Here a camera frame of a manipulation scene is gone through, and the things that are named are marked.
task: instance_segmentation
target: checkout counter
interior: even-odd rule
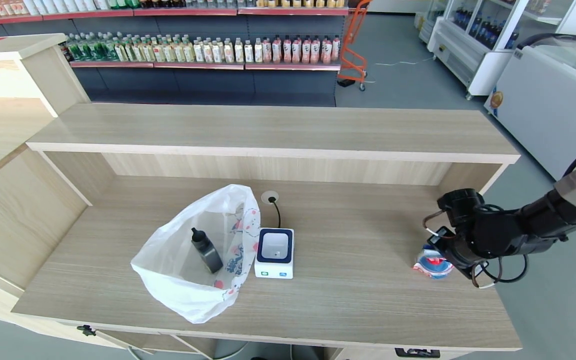
[[[63,59],[50,61],[64,74],[55,89],[78,89]],[[23,151],[0,166],[0,198],[16,196],[0,203],[10,317],[96,330],[80,341],[207,359],[217,339],[324,347],[326,360],[521,348],[496,290],[457,271],[432,280],[412,269],[437,198],[485,192],[519,159],[479,111],[89,103],[84,93],[59,106],[45,97],[58,117],[29,125]],[[44,182],[18,182],[14,162]],[[294,278],[249,276],[233,306],[190,324],[149,294],[130,260],[180,210],[230,183],[280,194],[282,224],[298,239]],[[261,212],[261,226],[276,224],[273,207]],[[27,239],[5,234],[15,227]]]

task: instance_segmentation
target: cabinet handle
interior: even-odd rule
[[[83,333],[83,335],[86,335],[87,337],[89,336],[93,336],[96,337],[97,336],[97,331],[93,330],[90,325],[82,325],[82,326],[77,326],[77,330],[81,330],[81,332]]]
[[[428,350],[426,348],[395,348],[395,354],[400,358],[422,358],[422,359],[439,359],[441,353],[439,350]]]

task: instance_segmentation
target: black bottle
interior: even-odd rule
[[[201,255],[201,259],[206,264],[210,272],[213,274],[219,271],[222,267],[224,267],[224,263],[222,262],[222,258],[217,253],[217,249],[213,245],[213,242],[208,239],[206,233],[201,230],[197,230],[196,228],[192,228],[192,244],[194,248],[199,251],[199,255]]]

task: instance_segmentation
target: orange shopping cart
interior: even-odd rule
[[[355,38],[359,32],[359,29],[364,22],[364,18],[366,17],[366,12],[368,12],[368,5],[372,2],[372,0],[361,0],[357,7],[349,9],[349,15],[346,19],[347,26],[345,28],[345,33],[343,35],[343,44],[341,48],[341,71],[339,71],[339,75],[337,75],[338,84],[347,87],[349,85],[354,84],[355,82],[359,82],[359,90],[366,91],[366,84],[364,81],[366,76],[368,76],[368,62],[366,59],[356,53],[353,50],[350,50],[349,45],[355,42]],[[350,76],[345,75],[342,72],[344,70],[350,70],[352,73],[357,71],[357,76]]]

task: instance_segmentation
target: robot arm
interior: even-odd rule
[[[554,189],[519,209],[503,210],[487,204],[474,189],[444,194],[437,200],[439,212],[424,219],[423,226],[446,213],[454,234],[443,228],[429,243],[476,287],[474,278],[479,269],[491,276],[484,269],[489,260],[498,259],[501,264],[502,257],[523,255],[527,267],[528,254],[542,253],[557,241],[565,242],[567,235],[576,231],[576,170],[572,169],[555,183]],[[512,280],[500,279],[501,274],[491,278],[509,283],[525,273]]]

